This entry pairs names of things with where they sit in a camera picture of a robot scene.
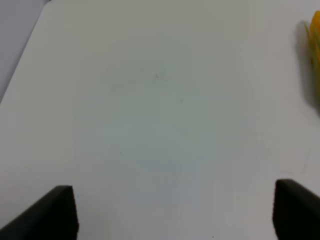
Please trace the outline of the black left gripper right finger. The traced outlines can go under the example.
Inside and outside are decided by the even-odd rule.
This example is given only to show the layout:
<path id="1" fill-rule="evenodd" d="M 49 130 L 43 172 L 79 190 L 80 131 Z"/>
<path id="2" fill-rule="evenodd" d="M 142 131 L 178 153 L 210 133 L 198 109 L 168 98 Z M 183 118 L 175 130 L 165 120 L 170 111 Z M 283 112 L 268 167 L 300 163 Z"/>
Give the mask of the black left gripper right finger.
<path id="1" fill-rule="evenodd" d="M 272 222 L 279 240 L 318 240 L 320 197 L 292 179 L 278 179 Z"/>

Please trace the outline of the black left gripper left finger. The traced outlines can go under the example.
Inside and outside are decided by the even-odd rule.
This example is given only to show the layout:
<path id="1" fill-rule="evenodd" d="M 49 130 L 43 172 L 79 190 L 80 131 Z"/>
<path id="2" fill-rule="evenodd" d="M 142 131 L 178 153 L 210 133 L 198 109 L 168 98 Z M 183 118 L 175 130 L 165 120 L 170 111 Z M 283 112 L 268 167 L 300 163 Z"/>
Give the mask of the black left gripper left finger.
<path id="1" fill-rule="evenodd" d="M 79 220 L 73 187 L 58 185 L 0 229 L 2 240 L 76 240 Z"/>

